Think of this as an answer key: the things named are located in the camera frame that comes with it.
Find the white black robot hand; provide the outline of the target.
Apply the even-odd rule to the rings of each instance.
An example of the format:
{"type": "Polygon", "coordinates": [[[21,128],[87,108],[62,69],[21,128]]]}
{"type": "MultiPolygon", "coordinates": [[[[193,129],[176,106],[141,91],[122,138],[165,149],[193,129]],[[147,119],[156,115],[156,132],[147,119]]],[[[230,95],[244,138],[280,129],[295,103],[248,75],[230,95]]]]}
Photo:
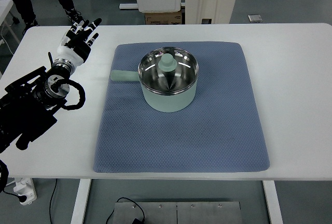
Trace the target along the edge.
{"type": "Polygon", "coordinates": [[[61,39],[52,67],[65,68],[72,75],[78,66],[86,62],[91,46],[99,36],[98,33],[91,34],[101,22],[101,18],[91,23],[88,20],[82,21],[82,24],[74,22],[61,39]]]}

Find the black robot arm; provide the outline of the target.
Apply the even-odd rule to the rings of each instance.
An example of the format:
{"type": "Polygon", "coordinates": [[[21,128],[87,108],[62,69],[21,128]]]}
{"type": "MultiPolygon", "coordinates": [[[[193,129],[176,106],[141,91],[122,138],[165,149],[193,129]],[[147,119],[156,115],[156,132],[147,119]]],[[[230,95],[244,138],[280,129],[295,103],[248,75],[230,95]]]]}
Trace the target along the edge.
{"type": "Polygon", "coordinates": [[[54,114],[59,109],[83,107],[85,91],[70,76],[84,60],[63,54],[50,62],[50,70],[42,66],[5,88],[1,98],[1,151],[13,141],[18,149],[27,149],[57,122],[54,114]]]}

